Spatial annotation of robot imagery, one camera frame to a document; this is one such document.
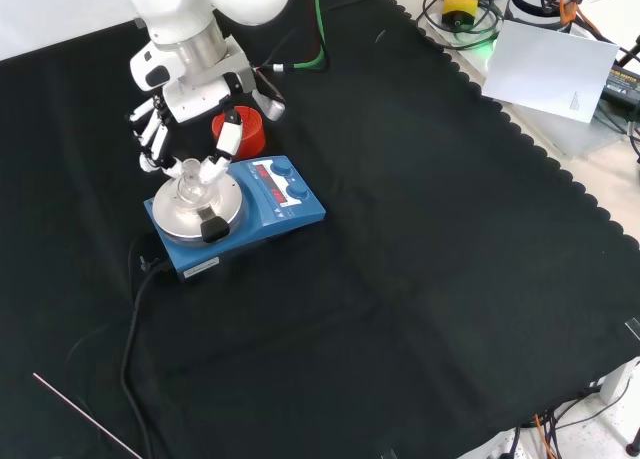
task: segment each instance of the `label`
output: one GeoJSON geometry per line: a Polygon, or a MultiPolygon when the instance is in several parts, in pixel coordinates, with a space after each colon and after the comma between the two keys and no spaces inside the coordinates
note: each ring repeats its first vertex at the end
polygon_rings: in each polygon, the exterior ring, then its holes
{"type": "Polygon", "coordinates": [[[220,264],[220,258],[214,257],[213,259],[209,259],[208,261],[203,262],[202,264],[198,264],[197,266],[192,267],[191,269],[187,269],[183,272],[185,279],[195,276],[199,272],[206,271],[210,267],[217,266],[220,264]]]}

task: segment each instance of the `digital display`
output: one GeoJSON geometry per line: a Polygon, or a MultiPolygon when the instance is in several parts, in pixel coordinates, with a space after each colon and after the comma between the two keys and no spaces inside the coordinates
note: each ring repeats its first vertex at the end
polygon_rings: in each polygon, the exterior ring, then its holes
{"type": "Polygon", "coordinates": [[[282,191],[278,188],[267,169],[262,164],[258,164],[256,165],[256,171],[258,171],[258,174],[260,174],[260,177],[262,177],[266,186],[271,190],[271,194],[273,194],[276,202],[278,204],[285,204],[287,199],[284,197],[284,194],[282,194],[282,191]]]}

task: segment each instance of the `black fabric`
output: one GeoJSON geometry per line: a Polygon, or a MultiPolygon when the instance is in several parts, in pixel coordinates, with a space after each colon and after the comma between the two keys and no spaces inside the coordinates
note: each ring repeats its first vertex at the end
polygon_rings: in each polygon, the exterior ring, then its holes
{"type": "MultiPolygon", "coordinates": [[[[307,8],[221,22],[260,63],[307,8]]],[[[276,79],[288,110],[266,153],[327,218],[152,283],[132,383],[158,457],[455,458],[638,353],[638,244],[392,1],[325,28],[332,69],[276,79]]],[[[143,100],[128,61],[146,41],[128,24],[0,66],[2,457],[126,457],[33,371],[140,449],[117,381],[126,252],[163,178],[120,118],[143,100]]],[[[276,59],[313,47],[302,33],[276,59]]],[[[213,150],[210,121],[172,137],[213,150]]]]}

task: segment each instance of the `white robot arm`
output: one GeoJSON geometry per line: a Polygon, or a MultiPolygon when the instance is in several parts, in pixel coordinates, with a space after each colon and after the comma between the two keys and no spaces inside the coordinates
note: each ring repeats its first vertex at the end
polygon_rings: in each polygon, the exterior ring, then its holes
{"type": "Polygon", "coordinates": [[[131,60],[133,78],[143,91],[162,87],[129,117],[138,124],[143,152],[140,165],[150,172],[162,168],[171,177],[182,174],[181,163],[162,155],[169,119],[181,123],[216,108],[225,108],[225,124],[215,157],[206,159],[201,179],[210,184],[222,177],[242,140],[242,124],[230,98],[251,93],[263,112],[277,120],[284,105],[257,91],[254,72],[238,43],[226,40],[212,14],[245,25],[274,19],[288,0],[131,0],[147,25],[151,42],[131,60]],[[139,123],[146,121],[144,127],[139,123]]]}

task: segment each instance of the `electronic device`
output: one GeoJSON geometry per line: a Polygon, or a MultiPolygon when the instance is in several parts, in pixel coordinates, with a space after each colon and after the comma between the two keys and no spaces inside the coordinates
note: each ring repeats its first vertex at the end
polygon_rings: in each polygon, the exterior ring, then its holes
{"type": "Polygon", "coordinates": [[[442,23],[452,27],[473,26],[478,11],[478,0],[444,0],[442,23]]]}
{"type": "MultiPolygon", "coordinates": [[[[164,192],[177,190],[181,179],[173,181],[164,192]]],[[[231,164],[221,188],[237,189],[238,194],[225,193],[218,198],[220,202],[207,199],[213,204],[213,213],[224,215],[229,224],[226,235],[212,243],[207,243],[206,230],[203,236],[200,213],[174,215],[166,202],[173,196],[164,194],[163,189],[144,203],[181,279],[217,265],[231,251],[321,221],[325,216],[325,209],[284,156],[231,164]]]]}
{"type": "Polygon", "coordinates": [[[640,103],[640,75],[613,66],[602,91],[602,99],[632,112],[640,103]]]}

